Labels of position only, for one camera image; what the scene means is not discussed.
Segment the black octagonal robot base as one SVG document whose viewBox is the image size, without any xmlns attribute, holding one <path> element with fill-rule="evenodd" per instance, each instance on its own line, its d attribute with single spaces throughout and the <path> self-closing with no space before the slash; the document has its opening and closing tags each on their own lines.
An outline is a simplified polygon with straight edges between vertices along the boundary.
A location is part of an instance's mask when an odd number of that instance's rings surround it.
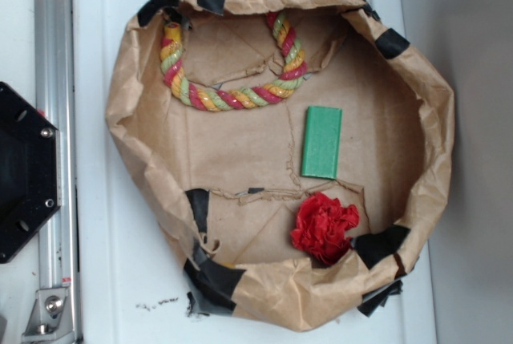
<svg viewBox="0 0 513 344">
<path fill-rule="evenodd" d="M 1 263 L 10 262 L 59 209 L 59 131 L 1 83 Z"/>
</svg>

